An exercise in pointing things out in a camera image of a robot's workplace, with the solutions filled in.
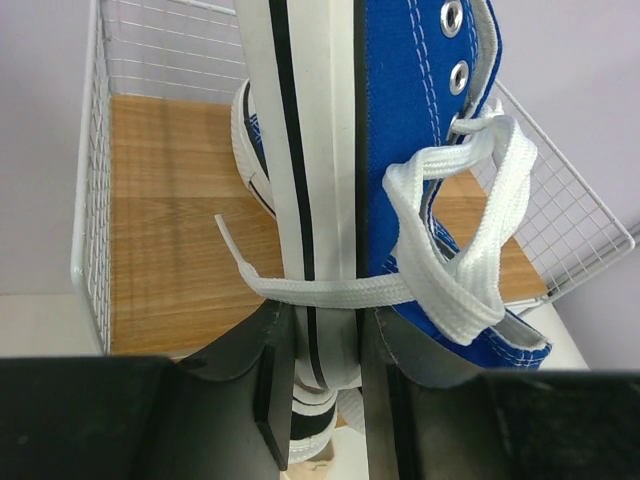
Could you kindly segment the black white sneaker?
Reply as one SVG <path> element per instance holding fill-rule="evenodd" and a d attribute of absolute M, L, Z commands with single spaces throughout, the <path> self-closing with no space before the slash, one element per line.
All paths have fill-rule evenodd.
<path fill-rule="evenodd" d="M 329 445 L 339 419 L 354 431 L 365 434 L 362 379 L 358 378 L 346 388 L 330 390 L 308 386 L 295 374 L 289 464 L 319 455 Z"/>

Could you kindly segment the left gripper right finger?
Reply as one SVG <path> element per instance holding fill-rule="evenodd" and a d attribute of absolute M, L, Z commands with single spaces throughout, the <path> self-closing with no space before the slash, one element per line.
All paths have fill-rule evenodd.
<path fill-rule="evenodd" d="M 639 377 L 486 370 L 389 308 L 362 321 L 373 479 L 635 479 Z"/>

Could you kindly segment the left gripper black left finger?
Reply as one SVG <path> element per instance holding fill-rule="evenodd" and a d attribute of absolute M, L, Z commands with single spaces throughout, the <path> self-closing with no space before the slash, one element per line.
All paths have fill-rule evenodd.
<path fill-rule="evenodd" d="M 3 360 L 2 477 L 278 478 L 289 456 L 294 318 L 267 301 L 181 361 Z"/>

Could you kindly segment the wooden three-tier shoe shelf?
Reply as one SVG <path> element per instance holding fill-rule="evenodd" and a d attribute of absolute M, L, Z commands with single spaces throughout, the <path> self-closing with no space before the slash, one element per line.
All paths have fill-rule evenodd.
<path fill-rule="evenodd" d="M 180 357 L 261 300 L 232 267 L 224 216 L 249 260 L 282 273 L 273 220 L 235 170 L 230 104 L 247 77 L 232 1 L 89 1 L 71 278 L 101 352 Z M 501 82 L 500 99 L 538 146 L 531 200 L 502 250 L 500 289 L 528 313 L 639 245 Z M 470 239 L 495 178 L 491 160 L 446 180 L 435 214 Z"/>

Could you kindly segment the blue canvas sneaker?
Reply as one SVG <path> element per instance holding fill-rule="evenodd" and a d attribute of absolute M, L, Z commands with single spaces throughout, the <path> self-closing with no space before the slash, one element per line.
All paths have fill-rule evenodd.
<path fill-rule="evenodd" d="M 239 1 L 284 274 L 245 259 L 296 314 L 295 374 L 360 377 L 358 322 L 389 308 L 483 368 L 537 368 L 549 342 L 509 311 L 500 257 L 528 208 L 536 145 L 490 98 L 502 39 L 488 1 Z M 491 160 L 464 245 L 435 214 L 446 180 Z"/>
<path fill-rule="evenodd" d="M 231 143 L 237 171 L 247 190 L 272 217 L 276 217 L 251 84 L 246 80 L 231 105 Z"/>

